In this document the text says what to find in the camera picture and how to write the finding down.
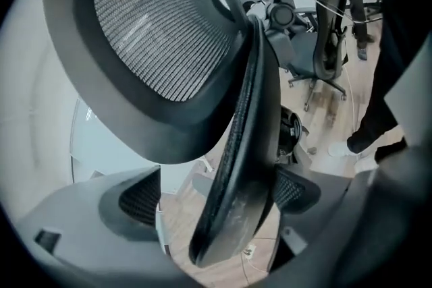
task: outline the shoe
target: shoe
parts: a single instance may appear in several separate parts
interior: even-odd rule
[[[367,41],[367,43],[374,43],[375,42],[375,38],[372,35],[367,34],[366,41]]]
[[[378,168],[378,163],[375,161],[375,153],[373,155],[369,155],[364,157],[361,160],[358,160],[354,165],[354,170],[356,173],[364,172],[364,171],[373,171]]]
[[[358,48],[357,47],[357,56],[360,60],[366,61],[367,60],[367,52],[365,48]]]
[[[345,142],[335,142],[329,146],[329,155],[332,157],[344,157],[344,156],[357,156],[355,152],[352,152]]]

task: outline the chair base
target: chair base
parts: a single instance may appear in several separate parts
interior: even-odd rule
[[[290,80],[288,80],[288,83],[290,85],[290,88],[292,88],[293,82],[297,82],[300,80],[308,80],[311,79],[311,83],[309,84],[309,93],[308,93],[308,98],[306,99],[306,102],[304,103],[304,107],[303,110],[305,112],[307,112],[309,110],[309,103],[311,101],[312,98],[312,93],[313,90],[315,89],[315,86],[317,85],[317,81],[320,80],[319,78],[317,78],[316,76],[296,76]],[[343,89],[339,84],[335,83],[333,80],[322,80],[324,83],[329,84],[330,86],[333,86],[335,89],[338,89],[341,93],[342,93],[342,100],[345,101],[346,100],[346,91],[345,89]]]

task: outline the mesh headrest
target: mesh headrest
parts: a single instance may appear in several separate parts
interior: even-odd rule
[[[192,98],[236,37],[206,16],[206,0],[94,0],[110,45],[162,97]]]
[[[220,0],[44,5],[70,80],[130,148],[158,163],[182,163],[217,143],[246,66],[246,16],[238,23]]]

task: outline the chair seat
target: chair seat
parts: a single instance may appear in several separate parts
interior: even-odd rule
[[[317,45],[318,33],[301,32],[291,39],[295,57],[290,65],[295,74],[314,75],[313,53]]]

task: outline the chair leg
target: chair leg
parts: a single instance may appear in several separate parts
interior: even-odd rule
[[[342,100],[346,100],[346,91],[339,84],[335,83],[333,80],[325,80],[324,82],[338,89],[342,93]]]
[[[317,85],[317,80],[312,80],[310,83],[308,98],[306,99],[306,102],[304,103],[304,107],[303,107],[305,112],[309,110],[309,102],[311,101],[313,90],[315,89],[316,85]]]
[[[301,80],[308,80],[309,78],[311,78],[310,76],[302,76],[302,75],[298,75],[294,78],[291,78],[290,80],[288,80],[288,84],[290,85],[290,88],[293,87],[293,82],[298,82]]]

